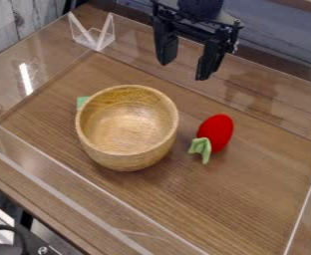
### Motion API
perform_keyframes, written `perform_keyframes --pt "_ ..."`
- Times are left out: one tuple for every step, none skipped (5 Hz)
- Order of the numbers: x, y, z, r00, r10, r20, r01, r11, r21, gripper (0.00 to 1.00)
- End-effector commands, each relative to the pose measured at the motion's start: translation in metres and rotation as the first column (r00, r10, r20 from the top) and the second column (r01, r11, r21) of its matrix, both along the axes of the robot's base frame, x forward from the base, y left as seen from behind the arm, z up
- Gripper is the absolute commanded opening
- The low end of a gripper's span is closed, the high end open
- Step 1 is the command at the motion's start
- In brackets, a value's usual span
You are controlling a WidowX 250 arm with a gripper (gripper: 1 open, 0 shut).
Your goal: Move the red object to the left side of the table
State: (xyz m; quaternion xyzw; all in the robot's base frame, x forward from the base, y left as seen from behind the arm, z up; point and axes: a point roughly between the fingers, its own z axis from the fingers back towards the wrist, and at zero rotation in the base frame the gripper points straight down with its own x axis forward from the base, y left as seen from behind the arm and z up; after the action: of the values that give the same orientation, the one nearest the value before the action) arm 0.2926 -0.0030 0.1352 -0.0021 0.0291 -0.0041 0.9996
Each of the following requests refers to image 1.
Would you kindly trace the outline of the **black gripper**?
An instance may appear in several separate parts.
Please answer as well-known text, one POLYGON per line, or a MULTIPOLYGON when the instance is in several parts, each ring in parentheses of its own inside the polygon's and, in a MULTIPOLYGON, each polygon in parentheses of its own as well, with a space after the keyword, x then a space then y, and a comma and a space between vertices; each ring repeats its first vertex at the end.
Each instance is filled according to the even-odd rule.
POLYGON ((177 54, 177 35, 204 43, 194 79, 204 81, 217 70, 224 52, 236 50, 241 21, 223 11, 224 0, 150 0, 154 53, 165 66, 177 54))

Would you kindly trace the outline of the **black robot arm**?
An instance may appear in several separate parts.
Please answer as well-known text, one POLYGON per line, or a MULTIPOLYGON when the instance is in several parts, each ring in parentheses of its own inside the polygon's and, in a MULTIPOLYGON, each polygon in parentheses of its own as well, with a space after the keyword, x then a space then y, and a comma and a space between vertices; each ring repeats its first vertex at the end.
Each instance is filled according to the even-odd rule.
POLYGON ((154 54, 165 66, 177 56, 178 37, 202 45, 194 79, 204 81, 225 54, 236 51, 241 21, 221 10, 224 0, 150 0, 154 54))

